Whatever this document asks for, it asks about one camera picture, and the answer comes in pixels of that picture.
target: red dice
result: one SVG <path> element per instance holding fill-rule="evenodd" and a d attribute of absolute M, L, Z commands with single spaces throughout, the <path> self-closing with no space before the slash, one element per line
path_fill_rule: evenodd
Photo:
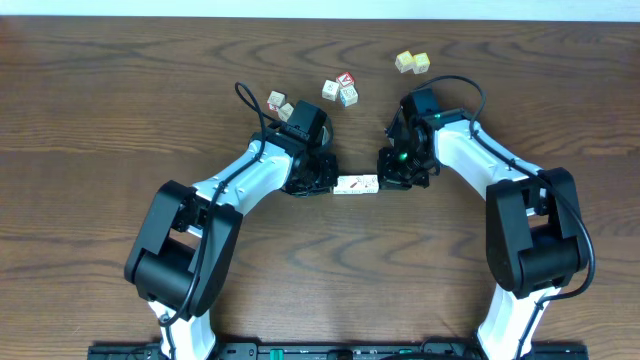
<path fill-rule="evenodd" d="M 353 79 L 353 76 L 349 72 L 341 74 L 336 78 L 336 82 L 340 84 L 341 88 L 345 88 L 347 86 L 353 85 L 356 81 Z"/>

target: white wall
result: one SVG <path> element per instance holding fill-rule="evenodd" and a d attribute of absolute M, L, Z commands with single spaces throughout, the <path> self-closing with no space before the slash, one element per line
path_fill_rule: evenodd
<path fill-rule="evenodd" d="M 640 0 L 0 0 L 0 14 L 640 21 Z"/>

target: wood grain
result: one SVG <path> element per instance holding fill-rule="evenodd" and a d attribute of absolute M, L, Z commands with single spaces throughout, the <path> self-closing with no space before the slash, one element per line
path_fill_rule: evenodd
<path fill-rule="evenodd" d="M 341 171 L 371 173 L 399 99 L 446 73 L 485 88 L 480 120 L 495 139 L 576 179 L 598 273 L 585 295 L 549 308 L 536 338 L 637 359 L 639 35 L 593 23 L 0 20 L 0 359 L 82 359 L 95 341 L 158 336 L 123 264 L 157 188 L 213 175 L 258 129 L 235 81 L 261 101 L 278 89 L 322 106 Z M 428 51 L 426 76 L 397 73 L 407 49 Z M 346 70 L 360 99 L 342 109 L 320 90 Z M 447 107 L 478 102 L 461 84 L 436 92 Z M 216 331 L 468 336 L 494 286 L 484 221 L 481 198 L 451 171 L 406 193 L 271 194 L 243 224 Z"/>

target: robotic arm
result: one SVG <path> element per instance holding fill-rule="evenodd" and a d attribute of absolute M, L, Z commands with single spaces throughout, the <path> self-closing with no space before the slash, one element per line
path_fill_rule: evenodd
<path fill-rule="evenodd" d="M 470 119 L 471 114 L 463 109 L 442 111 L 429 88 L 410 93 L 386 130 L 393 147 L 379 152 L 380 188 L 426 188 L 430 176 L 449 167 L 486 200 L 487 260 L 498 285 L 477 340 L 487 358 L 507 360 L 531 350 L 531 337 L 540 320 L 534 317 L 527 330 L 531 314 L 537 306 L 537 312 L 543 312 L 548 303 L 538 305 L 540 299 L 558 294 L 575 272 L 586 267 L 587 249 L 558 199 L 499 156 L 514 159 L 524 172 L 537 174 L 579 209 L 569 172 L 562 168 L 544 171 L 522 161 L 491 139 L 478 123 L 470 128 Z M 528 216 L 545 215 L 547 224 L 529 227 Z"/>
<path fill-rule="evenodd" d="M 298 102 L 287 123 L 269 129 L 260 158 L 230 179 L 230 175 L 259 154 L 262 134 L 254 134 L 248 150 L 238 160 L 210 179 L 186 187 L 174 181 L 156 194 L 125 266 L 125 278 L 138 295 L 147 300 L 158 319 L 173 317 L 193 280 L 198 252 L 171 238 L 171 230 L 189 232 L 198 238 L 210 221 L 209 246 L 193 297 L 184 314 L 161 327 L 161 351 L 169 359 L 206 359 L 216 345 L 209 322 L 209 309 L 227 276 L 231 256 L 244 215 L 274 190 L 296 196 L 327 193 L 337 182 L 335 155 L 322 150 L 327 137 L 326 113 Z M 209 213 L 214 192 L 224 181 Z"/>

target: yellow cube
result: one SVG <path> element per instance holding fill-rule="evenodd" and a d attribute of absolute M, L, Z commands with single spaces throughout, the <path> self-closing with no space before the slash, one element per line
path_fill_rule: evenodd
<path fill-rule="evenodd" d="M 400 72 L 405 72 L 413 68 L 413 56 L 408 51 L 396 56 L 396 67 Z"/>
<path fill-rule="evenodd" d="M 431 62 L 429 61 L 427 53 L 415 55 L 413 57 L 413 73 L 422 74 L 423 72 L 427 72 L 430 64 Z"/>

